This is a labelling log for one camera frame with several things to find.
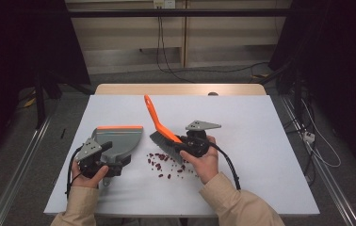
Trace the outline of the grey dustpan with orange lip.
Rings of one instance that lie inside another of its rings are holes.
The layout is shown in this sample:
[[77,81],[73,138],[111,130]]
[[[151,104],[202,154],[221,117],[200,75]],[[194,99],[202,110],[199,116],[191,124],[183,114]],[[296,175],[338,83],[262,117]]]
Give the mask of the grey dustpan with orange lip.
[[[113,142],[112,150],[121,153],[121,156],[131,155],[142,137],[141,125],[98,126],[92,137],[99,143]],[[103,179],[103,186],[109,186],[113,177]]]

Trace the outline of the black horizontal bar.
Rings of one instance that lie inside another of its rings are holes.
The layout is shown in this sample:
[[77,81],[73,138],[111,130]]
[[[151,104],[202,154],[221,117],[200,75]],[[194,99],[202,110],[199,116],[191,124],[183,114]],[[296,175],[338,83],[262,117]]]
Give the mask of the black horizontal bar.
[[279,17],[294,13],[291,9],[250,8],[250,9],[72,9],[74,18],[116,18],[116,17]]

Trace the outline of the yellow floor tape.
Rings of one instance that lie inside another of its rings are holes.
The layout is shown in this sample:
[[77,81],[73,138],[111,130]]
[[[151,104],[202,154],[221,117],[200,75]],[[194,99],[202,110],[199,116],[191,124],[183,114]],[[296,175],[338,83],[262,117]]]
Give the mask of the yellow floor tape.
[[31,94],[28,95],[24,107],[32,106],[35,103],[35,101],[36,101],[36,91],[33,91]]

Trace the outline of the red beans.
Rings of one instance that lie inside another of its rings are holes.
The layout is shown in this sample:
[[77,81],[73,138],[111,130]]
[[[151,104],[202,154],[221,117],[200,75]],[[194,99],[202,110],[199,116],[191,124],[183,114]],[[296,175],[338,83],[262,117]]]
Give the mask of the red beans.
[[187,162],[178,163],[165,153],[147,153],[147,164],[158,178],[184,180],[190,176],[198,178],[194,168]]

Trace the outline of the white wall socket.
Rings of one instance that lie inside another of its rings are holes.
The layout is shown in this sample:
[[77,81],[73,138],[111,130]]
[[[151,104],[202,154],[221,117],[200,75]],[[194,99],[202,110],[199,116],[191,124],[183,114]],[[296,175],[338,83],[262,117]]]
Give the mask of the white wall socket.
[[176,8],[175,0],[153,0],[154,8],[166,8],[166,9],[173,9]]

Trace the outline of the black metal stand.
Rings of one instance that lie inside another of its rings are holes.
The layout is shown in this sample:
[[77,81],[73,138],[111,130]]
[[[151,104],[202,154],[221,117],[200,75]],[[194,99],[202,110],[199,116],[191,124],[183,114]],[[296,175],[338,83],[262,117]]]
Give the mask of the black metal stand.
[[46,119],[44,95],[46,91],[50,99],[59,99],[62,92],[57,84],[57,79],[52,72],[41,72],[35,76],[35,97],[37,103],[37,129],[40,129]]
[[293,88],[294,114],[299,121],[302,121],[301,80],[297,63],[294,60],[284,63],[282,67],[261,79],[259,84],[264,86],[272,80],[276,81],[279,93],[288,93]]

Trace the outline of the silver metal rail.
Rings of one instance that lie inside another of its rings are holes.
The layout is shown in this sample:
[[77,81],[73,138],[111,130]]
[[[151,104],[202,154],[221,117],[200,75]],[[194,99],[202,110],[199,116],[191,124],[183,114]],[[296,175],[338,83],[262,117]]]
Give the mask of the silver metal rail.
[[[291,100],[289,97],[281,97],[281,100],[283,102],[283,105],[287,111],[287,114],[289,115],[291,119],[291,123],[294,125],[294,127],[299,130],[299,129],[304,129],[304,132],[306,131],[305,125],[302,124],[302,122],[299,122],[298,118],[295,116],[295,107],[294,104],[292,104]],[[319,151],[316,148],[312,148],[311,145],[303,140],[303,135],[301,132],[298,132],[300,140],[305,144],[306,150],[308,154],[312,155],[313,163],[314,166],[316,167],[316,171],[318,172],[321,180],[323,181],[325,187],[328,189],[328,192],[330,193],[332,200],[338,209],[342,219],[344,220],[345,224],[347,226],[356,226],[356,214],[348,201],[348,198],[346,197],[345,193],[341,189],[340,185],[336,182],[334,179],[330,169],[332,166],[329,164],[325,163],[322,161],[322,157],[320,156]]]
[[0,226],[3,226],[8,211],[17,197],[18,191],[21,188],[26,174],[28,173],[34,156],[47,132],[51,119],[51,116],[47,116],[43,120],[40,127],[35,130],[35,133],[25,149],[24,155],[20,160],[17,169],[12,174],[4,192],[0,197]]

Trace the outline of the person's right hand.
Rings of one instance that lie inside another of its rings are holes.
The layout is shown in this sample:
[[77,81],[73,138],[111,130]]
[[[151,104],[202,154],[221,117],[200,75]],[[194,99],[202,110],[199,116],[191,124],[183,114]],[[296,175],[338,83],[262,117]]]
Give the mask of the person's right hand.
[[204,185],[218,174],[218,151],[214,147],[210,146],[202,157],[195,157],[186,151],[181,151],[180,155],[193,166]]

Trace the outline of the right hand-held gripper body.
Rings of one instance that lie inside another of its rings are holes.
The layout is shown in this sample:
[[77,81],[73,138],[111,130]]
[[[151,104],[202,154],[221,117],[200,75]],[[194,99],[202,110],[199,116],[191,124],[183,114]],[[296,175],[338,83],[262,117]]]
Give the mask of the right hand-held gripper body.
[[202,157],[209,149],[206,130],[220,128],[221,125],[217,123],[207,121],[193,121],[186,127],[186,137],[188,143],[184,143],[187,146],[188,153],[195,157]]

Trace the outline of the person's left hand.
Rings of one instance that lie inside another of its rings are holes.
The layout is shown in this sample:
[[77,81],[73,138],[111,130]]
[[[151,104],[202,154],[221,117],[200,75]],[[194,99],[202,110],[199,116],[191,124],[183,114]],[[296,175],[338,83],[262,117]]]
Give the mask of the person's left hand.
[[73,161],[72,186],[97,188],[99,183],[105,178],[107,173],[108,173],[108,166],[102,166],[92,178],[87,178],[81,173],[78,163]]

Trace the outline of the orange brush with grey bristles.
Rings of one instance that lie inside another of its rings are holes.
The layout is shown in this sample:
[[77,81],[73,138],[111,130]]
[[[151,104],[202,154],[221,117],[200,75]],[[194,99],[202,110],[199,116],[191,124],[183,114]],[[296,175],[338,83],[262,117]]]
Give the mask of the orange brush with grey bristles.
[[172,157],[178,164],[183,164],[183,158],[179,151],[175,149],[182,141],[172,133],[170,129],[165,127],[158,119],[153,102],[149,95],[144,95],[144,102],[153,120],[155,131],[150,135],[151,140],[156,144],[164,153]]

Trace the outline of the black curtain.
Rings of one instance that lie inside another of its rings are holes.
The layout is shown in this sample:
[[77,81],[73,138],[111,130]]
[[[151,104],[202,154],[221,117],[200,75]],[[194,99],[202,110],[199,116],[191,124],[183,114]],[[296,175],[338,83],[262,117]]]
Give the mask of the black curtain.
[[290,7],[319,13],[285,19],[269,67],[282,67],[311,22],[318,22],[299,57],[300,73],[356,158],[356,0],[292,0]]
[[0,141],[38,75],[54,96],[57,83],[90,83],[65,0],[0,0]]

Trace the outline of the white power strip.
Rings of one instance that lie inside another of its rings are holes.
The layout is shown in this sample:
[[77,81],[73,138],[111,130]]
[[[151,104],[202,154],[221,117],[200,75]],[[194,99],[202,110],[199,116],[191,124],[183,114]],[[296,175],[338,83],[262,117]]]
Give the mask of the white power strip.
[[311,132],[304,132],[303,133],[303,138],[302,138],[304,141],[312,144],[315,142],[315,139],[316,139],[316,136],[311,133]]

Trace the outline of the white board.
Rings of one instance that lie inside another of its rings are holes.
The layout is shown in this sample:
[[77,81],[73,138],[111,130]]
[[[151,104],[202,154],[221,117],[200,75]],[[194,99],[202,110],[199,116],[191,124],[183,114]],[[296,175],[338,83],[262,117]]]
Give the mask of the white board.
[[[267,95],[152,98],[160,122],[182,135],[191,122],[208,121],[223,153],[219,168],[236,173],[243,189],[264,199],[284,216],[316,215],[319,209],[299,162]],[[141,125],[143,133],[131,163],[110,186],[102,186],[96,212],[111,217],[208,218],[213,210],[199,191],[199,178],[158,178],[146,154],[159,148],[150,139],[154,124],[141,95],[94,95],[71,145],[76,150],[98,126]]]

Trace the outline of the person's legs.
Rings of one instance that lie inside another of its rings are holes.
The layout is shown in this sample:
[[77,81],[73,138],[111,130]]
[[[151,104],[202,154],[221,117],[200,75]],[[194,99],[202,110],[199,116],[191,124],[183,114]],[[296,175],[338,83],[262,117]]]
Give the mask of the person's legs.
[[97,218],[97,226],[219,226],[216,218]]

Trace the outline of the wooden table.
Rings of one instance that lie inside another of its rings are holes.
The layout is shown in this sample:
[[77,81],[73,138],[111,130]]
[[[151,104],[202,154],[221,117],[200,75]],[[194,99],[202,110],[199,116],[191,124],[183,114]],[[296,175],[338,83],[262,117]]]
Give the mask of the wooden table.
[[101,84],[96,95],[266,95],[259,84]]

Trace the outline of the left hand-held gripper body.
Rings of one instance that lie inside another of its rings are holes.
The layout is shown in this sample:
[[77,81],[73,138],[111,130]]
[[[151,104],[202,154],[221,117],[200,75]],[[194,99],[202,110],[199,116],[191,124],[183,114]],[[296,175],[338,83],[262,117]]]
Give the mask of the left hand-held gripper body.
[[82,174],[92,178],[102,166],[108,166],[106,177],[120,176],[122,168],[116,164],[121,153],[111,149],[101,153],[101,145],[94,138],[88,138],[75,157]]

